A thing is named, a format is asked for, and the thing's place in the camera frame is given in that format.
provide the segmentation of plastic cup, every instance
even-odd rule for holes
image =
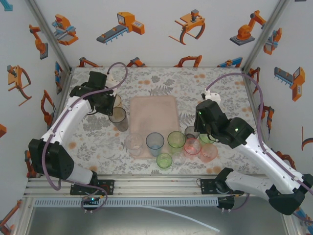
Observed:
[[[157,157],[164,145],[164,137],[158,132],[150,133],[146,138],[146,144],[152,156]]]
[[[179,153],[186,143],[186,136],[180,131],[173,131],[168,135],[167,142],[170,145],[172,154]]]
[[[201,151],[200,141],[197,139],[187,139],[184,145],[184,155],[187,158],[193,159],[198,157],[198,154]]]
[[[183,153],[174,153],[172,155],[172,161],[175,165],[181,166],[185,163],[186,157]]]
[[[207,143],[204,146],[202,146],[201,152],[200,152],[200,160],[204,163],[208,163],[215,159],[218,155],[219,151],[217,147],[211,143]]]
[[[109,116],[109,120],[113,123],[114,126],[121,132],[127,131],[128,129],[128,120],[125,109],[121,107],[113,108],[112,116]]]
[[[119,95],[115,96],[115,102],[113,104],[113,107],[121,107],[123,108],[123,104],[122,104],[122,98]]]
[[[194,126],[188,126],[185,129],[185,136],[187,139],[197,139],[199,137],[199,132],[195,132],[195,127]]]
[[[125,145],[128,152],[134,156],[139,156],[141,154],[142,144],[143,138],[137,133],[129,134],[125,139]]]
[[[162,169],[167,169],[172,164],[172,157],[168,153],[161,153],[156,158],[157,165]]]
[[[207,143],[214,143],[215,138],[210,136],[210,139],[208,138],[207,134],[200,134],[199,140],[202,146],[204,146]]]

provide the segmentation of table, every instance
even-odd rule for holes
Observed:
[[[88,81],[90,71],[106,73],[108,68],[75,68],[70,89]],[[122,97],[123,108],[130,113],[130,99],[135,95],[173,95],[177,98],[181,131],[195,121],[196,105],[202,101],[201,93],[219,76],[240,72],[239,68],[128,68],[129,75],[117,93]],[[124,68],[114,67],[115,80],[124,76]],[[252,110],[241,76],[230,76],[216,83],[211,92],[221,96],[220,107],[228,118],[241,117],[256,129]],[[98,174],[119,175],[198,175],[218,174],[224,167],[243,174],[262,174],[248,158],[217,143],[219,155],[209,163],[200,159],[186,159],[182,166],[172,165],[161,170],[156,159],[135,160],[124,144],[129,131],[119,132],[108,117],[102,114],[86,116],[69,140],[67,151],[82,167]]]

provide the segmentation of pink mat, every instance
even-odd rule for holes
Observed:
[[[147,147],[146,138],[152,132],[164,137],[162,153],[170,153],[167,137],[172,131],[180,131],[176,98],[172,95],[135,96],[131,99],[130,133],[143,137],[143,149],[135,159],[154,158]]]

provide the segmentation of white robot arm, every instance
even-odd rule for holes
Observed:
[[[216,187],[221,193],[227,193],[231,189],[251,193],[268,200],[279,212],[290,215],[301,205],[307,192],[297,180],[309,188],[313,185],[312,175],[302,175],[294,170],[264,144],[275,161],[295,178],[286,173],[260,147],[254,129],[239,117],[228,119],[215,101],[208,99],[197,105],[195,131],[210,134],[219,142],[242,153],[269,177],[260,179],[224,168],[216,177]]]
[[[70,98],[68,99],[65,108],[52,127],[40,140],[32,139],[28,147],[32,157],[34,170],[37,173],[44,174],[42,165],[43,147],[49,140],[49,137],[53,135],[49,140],[48,149],[45,155],[46,168],[49,175],[62,180],[96,186],[97,174],[74,163],[73,159],[66,151],[66,146],[68,145],[68,140],[72,136],[74,130],[87,113],[93,112],[95,109],[96,112],[112,115],[116,89],[110,90],[106,93],[90,95],[88,98],[86,97],[86,99],[79,100],[73,107],[71,106],[84,94],[102,90],[106,85],[113,87],[118,84],[118,82],[116,82],[110,74],[91,71],[89,75],[88,82],[83,83],[81,86],[76,86],[71,91]],[[65,112],[68,112],[68,114],[66,115],[66,118],[62,120]]]

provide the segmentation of orange robot arm illustration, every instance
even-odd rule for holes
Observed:
[[[256,10],[255,12],[253,12],[250,15],[250,17],[251,17],[251,20],[250,20],[249,24],[245,24],[245,25],[241,26],[238,30],[238,35],[230,38],[230,40],[232,42],[234,42],[235,44],[237,44],[239,46],[255,40],[255,38],[251,36],[251,32],[252,32],[256,22],[259,23],[262,26],[262,28],[264,27],[264,25],[266,23],[266,20],[264,20],[260,16],[259,10]]]
[[[198,67],[201,60],[202,60],[202,55],[199,56],[186,56],[180,59],[180,61],[178,62],[177,65],[175,65],[174,67],[182,67],[182,64],[187,61],[187,60],[194,60],[195,63],[193,65],[193,67]]]
[[[303,138],[303,135],[304,135],[304,130],[303,130],[303,127],[302,127],[302,134],[301,134],[301,149],[303,151],[303,148],[305,145],[309,144],[309,143],[313,143],[313,138],[307,138],[304,140]]]
[[[38,36],[38,32],[41,32],[39,27],[33,27],[31,24],[29,25],[29,31],[35,36],[36,41],[35,45],[37,50],[40,52],[40,59],[45,59],[48,57],[48,43],[43,43]]]
[[[0,138],[6,134],[6,127],[0,124]]]
[[[91,65],[93,67],[102,67],[102,66],[95,64],[94,62],[91,62],[90,60],[87,60],[85,57],[81,57],[79,59],[79,66],[77,67],[80,67],[80,68],[85,67],[85,64]]]
[[[127,67],[131,67],[136,65],[137,67],[146,67],[146,64],[142,63],[138,57],[132,59],[128,64]]]
[[[47,123],[48,129],[49,129],[51,127],[54,114],[53,113],[50,114],[45,110],[45,99],[47,99],[49,101],[49,103],[51,104],[51,106],[53,108],[53,112],[56,111],[56,108],[55,108],[54,103],[52,102],[52,99],[49,96],[48,92],[46,90],[44,90],[44,96],[41,100],[41,111],[44,114],[45,123]]]
[[[272,55],[273,51],[278,47],[278,42],[282,37],[282,28],[277,31],[274,30],[272,35],[268,38],[265,45],[263,46],[263,51],[266,54]]]
[[[259,81],[260,81],[260,67],[257,67],[255,70],[253,69],[250,69],[248,75],[252,78],[254,78],[254,75],[256,74],[256,83],[259,84]],[[254,91],[253,91],[253,94],[255,94],[256,92],[258,91],[258,88],[255,87]]]
[[[10,228],[6,227],[6,223],[9,221],[9,219],[14,215],[14,213],[20,208],[22,203],[22,200],[19,200],[16,204],[16,206],[6,215],[6,217],[0,221],[0,232],[2,232],[4,235],[10,235],[11,230],[13,229],[14,225],[12,225]]]
[[[261,115],[261,120],[263,120],[265,118],[265,112],[268,112],[268,118],[266,121],[266,126],[268,127],[268,138],[269,138],[270,131],[272,129],[272,118],[273,118],[273,114],[274,114],[275,110],[270,106],[264,105],[262,115]]]

